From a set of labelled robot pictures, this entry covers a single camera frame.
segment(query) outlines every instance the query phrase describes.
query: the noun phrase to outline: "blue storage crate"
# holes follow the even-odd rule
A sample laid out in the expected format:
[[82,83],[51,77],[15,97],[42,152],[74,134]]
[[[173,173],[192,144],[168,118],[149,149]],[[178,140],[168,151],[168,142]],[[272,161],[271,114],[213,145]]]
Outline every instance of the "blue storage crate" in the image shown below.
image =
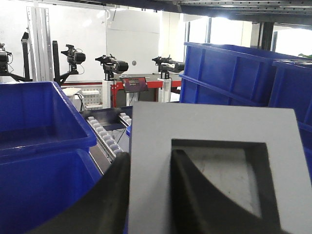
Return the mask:
[[235,45],[186,42],[180,102],[267,106],[275,59],[302,59]]
[[269,106],[294,109],[300,123],[312,126],[312,61],[273,64],[277,71]]
[[307,166],[309,169],[310,180],[312,182],[312,150],[304,148],[304,153],[306,155]]
[[92,159],[79,149],[0,157],[0,233],[24,233],[42,224],[99,179]]
[[55,149],[89,151],[90,126],[55,82],[0,84],[0,156]]

